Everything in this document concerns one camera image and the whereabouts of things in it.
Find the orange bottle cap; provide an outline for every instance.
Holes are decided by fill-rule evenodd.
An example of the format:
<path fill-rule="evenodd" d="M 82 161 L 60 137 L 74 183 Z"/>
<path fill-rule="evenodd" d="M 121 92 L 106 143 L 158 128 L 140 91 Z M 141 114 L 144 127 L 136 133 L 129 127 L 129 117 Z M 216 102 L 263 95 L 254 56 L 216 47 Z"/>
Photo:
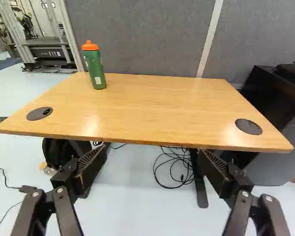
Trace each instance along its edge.
<path fill-rule="evenodd" d="M 86 44 L 82 45 L 84 51 L 96 51 L 98 50 L 97 44 L 93 44 L 90 40 L 87 40 Z"/>

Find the desk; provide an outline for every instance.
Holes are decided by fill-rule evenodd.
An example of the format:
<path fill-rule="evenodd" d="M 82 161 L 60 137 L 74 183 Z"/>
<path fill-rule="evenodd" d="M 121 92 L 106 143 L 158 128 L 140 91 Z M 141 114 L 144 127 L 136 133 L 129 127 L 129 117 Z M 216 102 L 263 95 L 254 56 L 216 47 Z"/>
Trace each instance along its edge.
<path fill-rule="evenodd" d="M 0 124 L 0 133 L 69 140 L 289 152 L 293 146 L 239 92 L 222 79 L 106 74 L 94 90 L 78 72 Z M 50 116 L 27 114 L 52 107 Z M 252 120 L 263 132 L 250 135 L 235 121 Z"/>

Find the black cable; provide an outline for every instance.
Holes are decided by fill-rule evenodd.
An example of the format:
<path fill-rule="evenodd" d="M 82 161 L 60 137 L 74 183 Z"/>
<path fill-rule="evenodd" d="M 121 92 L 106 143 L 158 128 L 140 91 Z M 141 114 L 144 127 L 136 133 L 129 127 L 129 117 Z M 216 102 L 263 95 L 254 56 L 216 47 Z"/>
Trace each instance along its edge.
<path fill-rule="evenodd" d="M 11 207 L 6 211 L 6 213 L 4 214 L 4 216 L 2 217 L 2 219 L 1 219 L 1 221 L 0 221 L 0 224 L 2 223 L 2 221 L 4 220 L 4 218 L 6 217 L 6 215 L 8 214 L 8 212 L 9 212 L 12 208 L 14 208 L 16 205 L 20 204 L 21 202 L 14 204 L 13 206 L 11 206 Z"/>
<path fill-rule="evenodd" d="M 5 173 L 4 173 L 4 169 L 0 168 L 0 170 L 2 170 L 2 173 L 3 173 L 3 176 L 4 176 L 4 185 L 5 185 L 7 188 L 21 189 L 21 187 L 8 186 L 7 183 L 6 183 L 6 176 L 5 176 Z"/>
<path fill-rule="evenodd" d="M 3 173 L 3 176 L 4 176 L 4 185 L 5 185 L 7 188 L 13 188 L 13 189 L 18 189 L 18 190 L 21 189 L 21 187 L 8 186 L 7 183 L 6 183 L 7 180 L 6 180 L 6 175 L 5 175 L 5 173 L 4 173 L 4 169 L 0 168 L 0 170 L 2 170 L 2 173 Z M 0 221 L 0 224 L 2 223 L 2 221 L 4 220 L 4 218 L 6 217 L 6 215 L 8 214 L 8 212 L 9 212 L 13 207 L 15 207 L 16 205 L 20 204 L 21 202 L 14 204 L 13 206 L 11 206 L 11 207 L 6 211 L 6 213 L 4 214 L 3 218 L 2 218 L 1 221 Z"/>
<path fill-rule="evenodd" d="M 160 154 L 156 158 L 156 160 L 153 164 L 153 174 L 154 174 L 154 178 L 155 178 L 156 182 L 159 185 L 161 185 L 162 187 L 167 188 L 167 189 L 180 188 L 184 185 L 188 185 L 188 184 L 192 183 L 192 181 L 194 180 L 194 177 L 193 177 L 193 172 L 192 172 L 190 153 L 188 153 L 188 150 L 184 147 L 168 147 L 168 146 L 160 146 L 160 147 L 162 150 L 162 154 Z M 163 148 L 168 148 L 170 152 L 166 152 Z M 183 154 L 177 153 L 174 150 L 181 150 L 183 152 Z M 157 160 L 162 156 L 169 157 L 169 159 L 163 161 L 162 163 L 160 163 L 159 165 L 156 166 Z M 163 166 L 164 164 L 170 163 L 170 162 L 172 162 L 170 165 L 170 168 L 169 168 L 170 176 L 171 176 L 172 180 L 179 183 L 176 186 L 166 186 L 166 185 L 162 184 L 156 176 L 157 169 L 160 166 Z M 187 170 L 187 174 L 186 174 L 186 176 L 184 176 L 184 174 L 181 174 L 180 179 L 176 179 L 173 177 L 172 168 L 173 168 L 174 164 L 179 163 L 179 162 L 183 163 L 184 167 Z"/>
<path fill-rule="evenodd" d="M 94 145 L 94 146 L 101 145 L 102 143 L 103 143 L 103 142 L 100 142 L 100 141 L 93 141 L 93 145 Z M 117 149 L 119 149 L 119 148 L 121 148 L 121 147 L 123 147 L 123 146 L 125 146 L 125 145 L 127 145 L 127 143 L 122 144 L 122 145 L 120 145 L 119 147 L 113 147 L 112 145 L 110 145 L 110 147 L 111 147 L 112 149 L 117 150 Z"/>
<path fill-rule="evenodd" d="M 119 147 L 113 147 L 112 145 L 110 145 L 110 147 L 111 147 L 112 149 L 117 150 L 117 149 L 119 149 L 119 148 L 121 148 L 121 147 L 123 147 L 123 146 L 125 146 L 125 145 L 127 145 L 127 144 L 128 144 L 128 143 L 122 144 L 122 145 L 120 145 Z"/>
<path fill-rule="evenodd" d="M 101 144 L 102 144 L 101 141 L 93 141 L 93 145 L 94 145 L 94 146 L 98 146 L 98 145 L 101 145 Z"/>

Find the power cord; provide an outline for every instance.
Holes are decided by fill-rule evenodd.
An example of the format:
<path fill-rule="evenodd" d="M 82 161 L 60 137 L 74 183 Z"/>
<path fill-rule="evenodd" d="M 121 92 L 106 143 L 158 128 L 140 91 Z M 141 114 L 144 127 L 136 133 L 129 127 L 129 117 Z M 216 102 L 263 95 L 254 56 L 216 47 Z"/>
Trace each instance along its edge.
<path fill-rule="evenodd" d="M 190 159 L 190 153 L 188 152 L 188 150 L 184 147 L 168 147 L 168 146 L 160 146 L 161 149 L 162 149 L 162 154 L 160 154 L 154 164 L 153 164 L 153 174 L 154 174 L 154 178 L 156 180 L 156 182 L 164 187 L 164 188 L 167 188 L 167 189 L 175 189 L 175 188 L 180 188 L 184 185 L 188 185 L 188 184 L 191 184 L 192 181 L 194 180 L 194 177 L 193 177 L 193 172 L 192 172 L 192 166 L 191 166 L 191 159 Z M 164 148 L 167 148 L 169 149 L 170 152 L 166 152 L 164 150 Z M 177 152 L 174 152 L 174 150 L 181 150 L 182 153 L 177 153 Z M 166 156 L 167 157 L 167 160 L 163 161 L 162 163 L 156 165 L 156 162 L 157 160 L 161 157 L 161 156 Z M 176 179 L 173 177 L 173 174 L 172 174 L 172 168 L 174 166 L 175 163 L 179 163 L 179 162 L 182 162 L 182 164 L 184 165 L 185 169 L 187 170 L 187 174 L 186 176 L 184 174 L 181 174 L 180 175 L 180 179 Z M 163 166 L 164 164 L 166 163 L 171 163 L 170 165 L 170 168 L 169 168 L 169 173 L 170 173 L 170 176 L 172 178 L 172 180 L 174 180 L 175 182 L 178 182 L 179 184 L 176 185 L 176 186 L 166 186 L 164 184 L 162 184 L 157 176 L 156 176 L 156 171 L 159 167 Z"/>
<path fill-rule="evenodd" d="M 93 141 L 93 145 L 94 145 L 94 146 L 102 145 L 102 143 L 103 143 L 103 142 L 100 142 L 100 141 Z M 117 150 L 117 149 L 119 149 L 119 148 L 121 148 L 121 147 L 123 147 L 123 146 L 125 146 L 125 145 L 127 145 L 127 143 L 124 143 L 124 144 L 120 145 L 119 147 L 113 147 L 112 145 L 110 145 L 110 147 L 111 147 L 112 149 Z"/>
<path fill-rule="evenodd" d="M 36 187 L 31 187 L 31 186 L 27 186 L 27 185 L 22 185 L 22 187 L 13 187 L 13 186 L 8 186 L 7 185 L 7 180 L 6 180 L 6 175 L 5 175 L 5 172 L 4 172 L 4 169 L 0 168 L 0 170 L 2 170 L 2 173 L 3 173 L 3 176 L 4 176 L 4 185 L 7 187 L 7 188 L 12 188 L 12 189 L 18 189 L 19 192 L 22 192 L 22 193 L 29 193 L 35 189 L 37 189 Z M 4 214 L 4 216 L 2 217 L 1 221 L 0 221 L 0 224 L 2 223 L 2 221 L 4 220 L 4 218 L 6 217 L 6 215 L 8 214 L 8 212 L 14 208 L 16 205 L 20 204 L 22 201 L 14 204 L 13 206 L 11 206 L 7 211 L 6 213 Z"/>
<path fill-rule="evenodd" d="M 18 189 L 18 190 L 21 189 L 21 187 L 8 186 L 7 183 L 6 183 L 6 175 L 5 175 L 5 173 L 4 173 L 4 169 L 0 168 L 0 170 L 2 170 L 2 173 L 3 173 L 3 176 L 4 176 L 4 185 L 5 185 L 7 188 L 13 188 L 13 189 Z"/>
<path fill-rule="evenodd" d="M 8 214 L 8 212 L 9 212 L 12 208 L 14 208 L 14 207 L 17 206 L 18 204 L 20 204 L 21 202 L 23 202 L 23 201 L 20 201 L 19 203 L 14 204 L 13 206 L 11 206 L 11 207 L 6 211 L 6 213 L 4 214 L 4 216 L 2 217 L 2 219 L 1 219 L 1 221 L 0 221 L 0 224 L 2 223 L 2 221 L 4 220 L 4 218 L 6 217 L 6 215 Z"/>

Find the tangled cables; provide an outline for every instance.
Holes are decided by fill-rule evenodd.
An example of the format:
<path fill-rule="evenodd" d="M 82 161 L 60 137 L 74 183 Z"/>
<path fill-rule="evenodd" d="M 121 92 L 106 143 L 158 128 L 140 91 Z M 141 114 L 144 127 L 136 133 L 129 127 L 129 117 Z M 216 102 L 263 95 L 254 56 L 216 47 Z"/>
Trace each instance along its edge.
<path fill-rule="evenodd" d="M 180 188 L 183 185 L 188 185 L 188 184 L 192 183 L 192 181 L 194 180 L 194 176 L 193 176 L 193 172 L 192 172 L 192 165 L 191 165 L 189 151 L 184 147 L 167 147 L 167 146 L 160 146 L 160 147 L 162 149 L 162 154 L 160 154 L 157 157 L 157 159 L 155 160 L 154 165 L 153 165 L 153 173 L 154 173 L 154 177 L 155 177 L 156 182 L 159 185 L 161 185 L 162 187 L 167 188 L 167 189 Z M 166 157 L 166 160 L 157 165 L 156 164 L 157 160 L 159 160 L 160 157 Z M 184 165 L 187 173 L 186 173 L 186 175 L 181 174 L 180 179 L 176 179 L 173 177 L 172 168 L 175 163 L 181 163 L 181 162 Z M 166 186 L 164 184 L 161 184 L 156 176 L 157 169 L 166 163 L 171 164 L 170 168 L 169 168 L 169 173 L 170 173 L 172 180 L 174 180 L 175 182 L 178 182 L 178 185 L 176 185 L 176 186 Z"/>

